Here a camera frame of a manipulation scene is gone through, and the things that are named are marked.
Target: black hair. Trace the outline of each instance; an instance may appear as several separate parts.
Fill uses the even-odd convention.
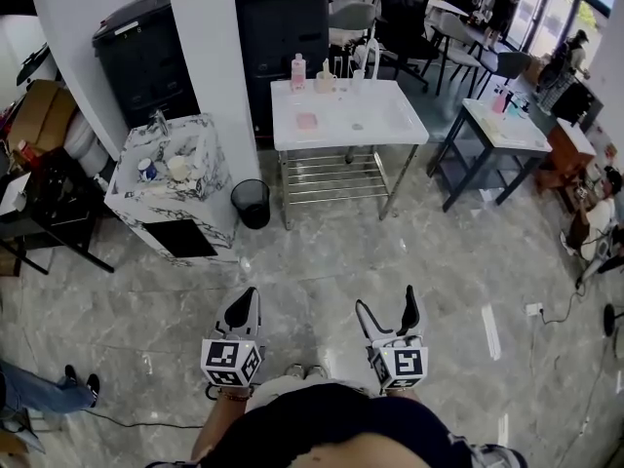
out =
[[[611,183],[611,193],[617,194],[622,189],[622,175],[613,167],[604,167],[606,178]]]

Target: faucet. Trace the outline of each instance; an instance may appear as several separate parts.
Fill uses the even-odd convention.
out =
[[[163,111],[160,109],[155,109],[149,115],[149,123],[147,124],[147,130],[150,132],[154,131],[156,127],[160,129],[161,134],[164,137],[169,136],[169,125],[167,124],[167,120],[165,119],[165,115]]]

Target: black round base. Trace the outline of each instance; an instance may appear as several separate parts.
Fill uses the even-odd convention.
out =
[[[603,327],[604,334],[606,334],[606,336],[613,336],[613,333],[615,332],[615,308],[610,303],[604,307]]]

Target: marble washstand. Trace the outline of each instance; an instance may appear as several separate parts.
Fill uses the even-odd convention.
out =
[[[230,202],[232,177],[208,114],[132,129],[104,202],[145,243],[180,266],[235,262],[238,222]],[[172,179],[167,162],[183,156],[190,173]],[[140,179],[137,164],[150,158],[158,174]]]

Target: trash can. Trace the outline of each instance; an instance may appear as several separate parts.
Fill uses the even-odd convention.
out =
[[[270,191],[261,180],[243,180],[232,191],[232,205],[250,229],[261,229],[271,218]]]

